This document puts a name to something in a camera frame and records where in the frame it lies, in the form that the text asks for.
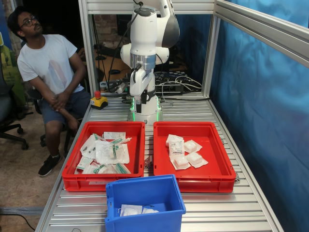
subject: black sneaker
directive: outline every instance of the black sneaker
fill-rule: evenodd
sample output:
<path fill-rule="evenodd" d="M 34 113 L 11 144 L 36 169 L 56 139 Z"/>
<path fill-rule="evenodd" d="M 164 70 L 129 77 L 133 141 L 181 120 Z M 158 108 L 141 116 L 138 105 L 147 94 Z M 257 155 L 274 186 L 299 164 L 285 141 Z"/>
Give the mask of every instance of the black sneaker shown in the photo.
<path fill-rule="evenodd" d="M 61 160 L 61 156 L 58 154 L 56 157 L 52 157 L 51 155 L 44 161 L 43 166 L 39 170 L 39 176 L 44 177 L 50 174 L 52 169 L 59 163 Z"/>

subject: man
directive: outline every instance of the man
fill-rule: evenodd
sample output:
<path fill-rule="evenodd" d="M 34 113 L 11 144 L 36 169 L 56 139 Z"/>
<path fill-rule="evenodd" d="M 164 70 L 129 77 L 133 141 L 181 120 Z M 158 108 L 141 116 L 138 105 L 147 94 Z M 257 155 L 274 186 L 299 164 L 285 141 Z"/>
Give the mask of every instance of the man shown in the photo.
<path fill-rule="evenodd" d="M 47 176 L 60 161 L 59 144 L 63 125 L 77 131 L 79 122 L 70 112 L 83 117 L 90 102 L 80 82 L 86 70 L 76 47 L 61 35 L 42 35 L 35 16 L 19 6 L 8 18 L 11 31 L 27 42 L 17 60 L 24 81 L 29 81 L 43 96 L 41 110 L 50 156 L 39 170 Z"/>

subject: denim shorts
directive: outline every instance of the denim shorts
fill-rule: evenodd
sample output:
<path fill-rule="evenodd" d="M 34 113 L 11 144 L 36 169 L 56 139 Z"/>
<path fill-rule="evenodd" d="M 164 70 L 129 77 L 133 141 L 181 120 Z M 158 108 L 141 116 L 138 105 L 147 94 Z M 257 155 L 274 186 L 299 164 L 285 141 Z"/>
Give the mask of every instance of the denim shorts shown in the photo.
<path fill-rule="evenodd" d="M 82 118 L 86 113 L 90 99 L 90 94 L 87 93 L 84 89 L 79 92 L 72 93 L 69 97 L 65 109 L 69 113 L 73 114 L 76 118 Z M 54 120 L 59 121 L 62 124 L 66 123 L 64 116 L 61 113 L 56 112 L 46 100 L 41 101 L 40 109 L 43 114 L 44 124 Z"/>

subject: glasses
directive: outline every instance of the glasses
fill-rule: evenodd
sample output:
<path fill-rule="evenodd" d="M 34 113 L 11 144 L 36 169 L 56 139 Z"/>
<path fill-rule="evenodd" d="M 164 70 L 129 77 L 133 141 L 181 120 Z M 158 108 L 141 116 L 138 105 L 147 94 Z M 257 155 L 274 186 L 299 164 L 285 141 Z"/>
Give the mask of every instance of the glasses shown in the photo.
<path fill-rule="evenodd" d="M 30 19 L 28 19 L 26 22 L 24 22 L 20 27 L 22 28 L 23 26 L 31 27 L 33 25 L 33 20 L 37 20 L 35 16 L 31 16 Z"/>

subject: red plastic tray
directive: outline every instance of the red plastic tray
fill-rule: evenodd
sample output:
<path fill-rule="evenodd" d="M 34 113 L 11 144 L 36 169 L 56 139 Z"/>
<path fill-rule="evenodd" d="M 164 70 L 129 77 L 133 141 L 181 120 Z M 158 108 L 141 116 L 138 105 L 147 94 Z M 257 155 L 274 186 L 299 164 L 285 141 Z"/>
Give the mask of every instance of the red plastic tray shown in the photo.
<path fill-rule="evenodd" d="M 80 149 L 92 133 L 102 135 L 105 131 L 125 132 L 130 163 L 126 167 L 131 174 L 74 174 L 81 160 Z M 87 122 L 78 137 L 69 160 L 62 172 L 67 191 L 105 191 L 105 185 L 119 179 L 143 177 L 145 152 L 145 124 L 143 122 Z"/>
<path fill-rule="evenodd" d="M 198 153 L 208 161 L 200 168 L 175 170 L 165 142 L 169 134 L 194 140 Z M 154 175 L 175 174 L 181 192 L 232 192 L 236 173 L 212 122 L 154 123 Z"/>

